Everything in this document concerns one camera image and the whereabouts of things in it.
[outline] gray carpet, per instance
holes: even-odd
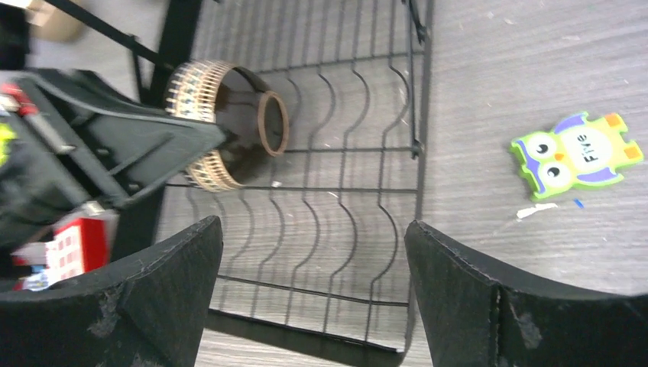
[[[315,0],[312,21],[300,21],[297,27],[321,25],[325,14],[323,2]],[[318,39],[311,37],[309,46],[304,47],[304,33],[290,34],[290,27],[277,26],[290,19],[281,18],[278,9],[263,11],[270,22],[267,27],[254,25],[254,13],[243,10],[251,3],[260,7],[267,2],[232,1],[224,5],[227,11],[205,12],[196,56],[237,61],[253,70],[295,65],[304,60],[304,55],[307,63],[319,59]],[[303,12],[307,4],[287,3],[282,8],[288,15]],[[340,1],[332,3],[333,8],[339,8]],[[347,1],[341,23],[341,58],[353,55],[354,44],[346,40],[353,38],[360,3],[363,42],[358,44],[357,52],[372,52],[371,38],[362,37],[371,33],[367,27],[371,24],[374,2]],[[377,19],[387,21],[389,4],[382,2],[377,6]],[[155,0],[92,2],[92,10],[99,17],[137,34],[150,47],[156,43],[163,9],[164,2]],[[557,208],[518,222],[516,212],[533,204],[525,183],[516,175],[516,164],[507,145],[512,138],[551,128],[561,118],[586,110],[592,115],[620,113],[630,129],[628,138],[637,140],[647,151],[648,128],[644,121],[648,116],[648,59],[644,53],[648,46],[648,5],[641,0],[466,0],[437,2],[435,10],[433,99],[423,219],[467,245],[547,278],[621,294],[647,291],[643,179],[648,177],[648,166],[639,164],[626,169],[624,181],[603,190],[572,190],[553,200]],[[235,16],[228,19],[227,14]],[[325,45],[330,45],[338,37],[335,30],[339,23],[336,10],[327,14],[331,26],[325,30],[324,39]],[[399,30],[403,27],[401,15],[396,23]],[[241,19],[250,25],[234,26]],[[220,28],[211,29],[210,24]],[[313,34],[320,35],[319,29]],[[276,52],[278,56],[271,50],[261,54],[264,42],[277,41],[279,34],[285,37]],[[388,39],[389,28],[379,27],[376,34],[382,40]],[[402,40],[402,36],[398,37],[396,44]],[[243,40],[255,48],[248,51],[237,47],[227,42],[231,39]],[[301,48],[291,49],[291,39]],[[376,54],[388,51],[384,42],[376,45]],[[335,58],[335,48],[326,48],[323,59]],[[128,61],[122,49],[93,32],[70,45],[39,42],[34,58],[38,66],[96,70],[133,96],[133,83],[125,72]],[[420,67],[420,58],[416,61]],[[394,68],[407,70],[402,57],[394,58]],[[388,69],[385,60],[360,62],[356,70],[367,83],[370,109],[366,115],[362,113],[365,86],[349,65],[322,69],[333,85],[338,105],[330,125],[316,136],[314,144],[319,148],[341,147],[344,132],[361,120],[359,128],[349,132],[348,146],[379,145],[383,130],[394,122],[397,124],[387,134],[387,144],[405,145],[410,121],[400,120],[402,81]],[[290,74],[299,87],[299,96],[285,73],[265,73],[264,78],[282,93],[292,112],[301,106],[293,121],[291,144],[292,148],[305,148],[309,133],[327,117],[330,89],[308,68]],[[383,188],[413,187],[415,162],[406,154],[387,155]],[[346,162],[343,172],[342,159]],[[277,181],[282,187],[301,186],[305,160],[301,153],[286,154],[277,159],[275,171],[260,172],[250,184],[267,186]],[[347,154],[344,158],[340,154],[316,154],[308,170],[307,184],[336,188],[342,182],[347,188],[375,188],[379,161],[379,155],[369,153]],[[220,215],[225,219],[222,271],[232,276],[278,284],[294,282],[300,287],[325,291],[333,286],[336,293],[349,297],[380,295],[380,300],[404,299],[407,264],[403,249],[398,247],[394,251],[394,232],[375,193],[345,191],[340,198],[340,193],[332,190],[309,193],[304,200],[290,192],[277,191],[274,195],[251,190],[218,195],[215,201],[206,193],[173,189],[167,198],[160,237],[180,230],[196,217]],[[583,207],[576,205],[574,199]],[[397,237],[402,238],[403,229],[412,219],[413,195],[386,193],[381,200],[396,224]],[[315,207],[322,219],[318,232],[305,202]],[[355,219],[355,231],[343,207]],[[289,225],[283,233],[278,230],[280,219]],[[282,246],[277,250],[280,235]],[[308,257],[316,235],[322,245],[293,273],[295,266]],[[350,258],[354,236],[359,238],[359,246],[351,262],[343,266]],[[263,263],[271,254],[270,261]],[[380,277],[378,291],[376,284],[371,287],[371,280],[387,267],[392,256],[394,265]],[[321,328],[326,316],[326,302],[319,297],[290,298],[288,291],[258,291],[256,287],[222,280],[218,282],[213,306],[278,322],[284,322],[290,310],[291,324],[312,328]],[[333,301],[328,307],[332,316],[327,331],[364,336],[366,305]],[[402,347],[404,317],[403,309],[398,307],[376,307],[369,338]],[[209,331],[204,334],[198,360],[197,365],[331,365]],[[430,364],[425,337],[418,327],[403,365]]]

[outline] green owl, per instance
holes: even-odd
[[[618,114],[594,121],[588,113],[568,117],[551,132],[534,132],[511,142],[529,181],[532,200],[543,200],[572,187],[596,188],[623,180],[616,169],[643,160],[635,141],[625,142],[624,120]]]

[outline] black bag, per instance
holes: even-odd
[[[29,22],[24,9],[0,4],[0,70],[22,70],[29,54]]]

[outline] scuffed black plastic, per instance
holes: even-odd
[[[648,295],[541,278],[423,222],[405,245],[435,367],[648,365]]]
[[[210,216],[55,289],[0,294],[0,365],[193,366],[221,254]]]

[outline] black wire rack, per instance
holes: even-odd
[[[291,128],[286,153],[244,190],[168,185],[160,237],[222,218],[208,327],[349,364],[400,364],[414,315],[403,236],[420,217],[429,98],[419,9],[430,3],[203,5],[193,59],[255,70],[282,95]]]

